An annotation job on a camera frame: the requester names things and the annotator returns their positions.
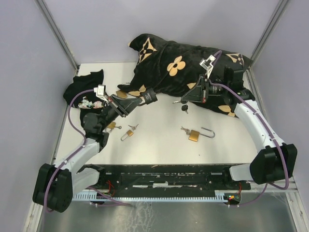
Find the black-headed keys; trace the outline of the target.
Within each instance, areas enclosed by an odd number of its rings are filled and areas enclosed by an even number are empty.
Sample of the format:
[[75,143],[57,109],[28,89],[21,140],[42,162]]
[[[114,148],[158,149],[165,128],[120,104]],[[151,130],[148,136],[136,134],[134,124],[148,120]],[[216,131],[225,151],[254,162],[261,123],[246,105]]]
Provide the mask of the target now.
[[186,114],[188,114],[188,104],[187,104],[187,101],[181,101],[181,100],[178,100],[178,101],[174,101],[173,104],[176,104],[176,103],[181,103],[182,106],[181,106],[181,110],[183,112],[185,112]]

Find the medium brass padlock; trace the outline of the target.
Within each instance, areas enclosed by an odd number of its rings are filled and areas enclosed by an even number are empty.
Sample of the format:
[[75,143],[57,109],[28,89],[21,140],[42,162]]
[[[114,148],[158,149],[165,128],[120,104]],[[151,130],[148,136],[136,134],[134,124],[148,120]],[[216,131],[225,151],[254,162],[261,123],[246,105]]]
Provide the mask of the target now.
[[116,122],[111,122],[108,126],[107,126],[107,128],[105,129],[105,131],[106,132],[111,132],[112,130],[114,130],[114,129],[121,129],[122,128],[122,126],[117,126],[117,124],[116,124]]

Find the small brass padlock long shackle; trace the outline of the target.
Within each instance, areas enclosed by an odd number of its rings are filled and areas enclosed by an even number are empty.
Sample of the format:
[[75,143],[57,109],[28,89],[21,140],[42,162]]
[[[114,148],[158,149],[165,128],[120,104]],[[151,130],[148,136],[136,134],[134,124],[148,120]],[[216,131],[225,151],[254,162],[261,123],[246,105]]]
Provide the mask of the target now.
[[128,130],[122,137],[121,137],[121,141],[123,142],[124,140],[126,140],[127,138],[131,137],[134,134],[134,132],[132,130]]

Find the silver keys of large padlock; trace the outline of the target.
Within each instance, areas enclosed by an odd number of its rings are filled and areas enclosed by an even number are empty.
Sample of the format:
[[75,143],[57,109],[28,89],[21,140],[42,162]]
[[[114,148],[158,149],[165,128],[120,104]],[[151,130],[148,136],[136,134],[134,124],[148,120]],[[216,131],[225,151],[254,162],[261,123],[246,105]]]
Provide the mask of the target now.
[[185,131],[186,135],[190,135],[191,131],[187,128],[181,127],[181,130]]

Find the large brass padlock long shackle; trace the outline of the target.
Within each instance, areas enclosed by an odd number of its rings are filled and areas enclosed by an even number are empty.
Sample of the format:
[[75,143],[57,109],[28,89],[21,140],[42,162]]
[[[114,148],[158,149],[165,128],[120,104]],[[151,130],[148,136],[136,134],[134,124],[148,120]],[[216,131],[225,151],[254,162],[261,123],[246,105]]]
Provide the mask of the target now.
[[209,134],[203,134],[196,130],[189,130],[189,132],[187,133],[188,139],[193,142],[198,142],[200,136],[213,139],[216,135],[213,130],[207,129],[205,127],[201,127],[201,129],[207,131]]

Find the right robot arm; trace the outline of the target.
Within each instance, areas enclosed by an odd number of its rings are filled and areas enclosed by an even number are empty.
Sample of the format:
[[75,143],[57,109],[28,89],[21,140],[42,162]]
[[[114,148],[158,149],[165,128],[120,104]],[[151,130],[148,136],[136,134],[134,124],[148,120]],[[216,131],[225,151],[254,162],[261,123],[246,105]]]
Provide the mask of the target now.
[[287,144],[262,115],[254,95],[243,86],[242,69],[225,67],[222,83],[201,74],[193,88],[181,96],[181,102],[208,103],[210,97],[222,97],[231,112],[241,120],[251,136],[257,155],[251,163],[230,166],[224,170],[222,185],[233,189],[239,181],[270,184],[286,190],[293,175],[297,148]]

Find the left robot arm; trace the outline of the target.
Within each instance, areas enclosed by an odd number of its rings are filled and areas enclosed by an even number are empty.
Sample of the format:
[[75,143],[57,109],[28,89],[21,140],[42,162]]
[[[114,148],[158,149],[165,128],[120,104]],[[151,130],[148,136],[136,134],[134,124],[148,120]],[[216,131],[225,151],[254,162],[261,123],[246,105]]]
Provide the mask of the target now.
[[106,175],[98,168],[84,165],[106,146],[109,134],[104,130],[107,126],[118,116],[129,115],[141,102],[141,98],[121,99],[112,94],[100,113],[85,114],[82,142],[57,163],[45,163],[40,167],[33,202],[62,213],[77,193],[91,186],[103,188],[107,183]]

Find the brass padlock near pillow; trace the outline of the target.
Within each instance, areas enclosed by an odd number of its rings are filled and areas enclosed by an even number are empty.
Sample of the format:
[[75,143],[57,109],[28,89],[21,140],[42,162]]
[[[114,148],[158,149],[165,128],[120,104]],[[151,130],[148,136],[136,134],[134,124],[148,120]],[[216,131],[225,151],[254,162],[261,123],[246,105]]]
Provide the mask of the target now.
[[121,90],[116,91],[116,95],[117,95],[119,98],[122,98],[122,99],[127,98],[127,93],[126,93],[126,92],[123,92],[123,91],[121,91]]

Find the black floral pillow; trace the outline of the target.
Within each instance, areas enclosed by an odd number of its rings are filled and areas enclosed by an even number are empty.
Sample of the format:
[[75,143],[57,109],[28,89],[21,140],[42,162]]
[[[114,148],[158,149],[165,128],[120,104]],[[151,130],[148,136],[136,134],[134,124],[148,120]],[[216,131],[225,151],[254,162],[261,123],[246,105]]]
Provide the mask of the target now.
[[[128,85],[117,87],[131,96],[139,96],[152,88],[155,93],[163,93],[173,97],[181,97],[194,87],[200,74],[206,72],[200,66],[202,58],[207,59],[220,49],[189,45],[167,41],[153,34],[140,34],[128,46],[137,51],[138,61],[134,69],[133,79]],[[245,72],[253,60],[241,53],[222,50],[216,59],[210,79],[223,84],[224,68],[240,68]],[[199,107],[216,113],[235,117],[221,96],[210,96],[206,103],[194,102]]]

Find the black printed garment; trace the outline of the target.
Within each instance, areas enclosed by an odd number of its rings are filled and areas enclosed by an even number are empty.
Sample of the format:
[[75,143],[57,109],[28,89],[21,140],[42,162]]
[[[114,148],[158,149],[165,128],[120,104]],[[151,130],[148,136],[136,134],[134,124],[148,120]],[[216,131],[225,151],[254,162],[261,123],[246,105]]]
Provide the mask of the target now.
[[[68,105],[70,105],[73,98],[86,90],[93,90],[98,85],[103,84],[104,80],[104,72],[103,69],[101,69],[98,72],[91,72],[88,75],[82,75],[82,76],[75,76],[73,78],[73,83],[70,84],[64,94],[63,98],[67,102]],[[84,127],[84,121],[83,118],[87,113],[95,113],[100,114],[102,109],[107,105],[106,102],[101,100],[100,98],[96,97],[95,92],[87,92],[83,93],[82,95],[78,96],[72,107],[79,108],[80,109],[80,122],[81,127]]]

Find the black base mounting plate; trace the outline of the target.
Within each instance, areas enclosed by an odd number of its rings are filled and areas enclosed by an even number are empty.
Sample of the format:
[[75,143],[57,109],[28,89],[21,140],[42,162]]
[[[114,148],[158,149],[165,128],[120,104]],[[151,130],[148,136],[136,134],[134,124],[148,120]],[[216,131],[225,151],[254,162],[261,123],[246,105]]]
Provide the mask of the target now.
[[202,189],[202,190],[250,190],[246,181],[233,181],[227,177],[228,165],[208,164],[155,164],[155,165],[107,165],[88,164],[100,169],[99,181],[93,185],[100,190],[136,189]]

